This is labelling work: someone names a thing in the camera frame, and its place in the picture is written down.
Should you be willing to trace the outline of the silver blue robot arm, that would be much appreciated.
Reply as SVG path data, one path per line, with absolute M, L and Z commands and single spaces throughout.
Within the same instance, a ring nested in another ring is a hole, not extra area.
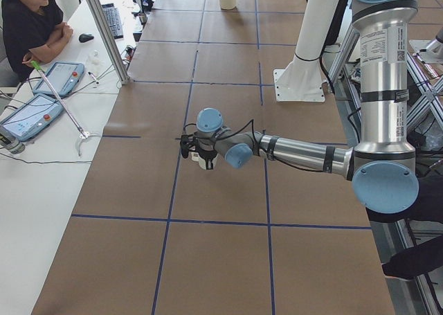
M 351 149 L 262 134 L 247 124 L 234 132 L 221 113 L 205 108 L 196 132 L 181 138 L 182 156 L 211 170 L 218 157 L 240 168 L 252 156 L 311 172 L 339 174 L 352 182 L 368 209 L 394 214 L 416 200 L 415 148 L 407 141 L 407 25 L 417 0 L 352 0 L 352 27 L 360 48 L 361 138 Z

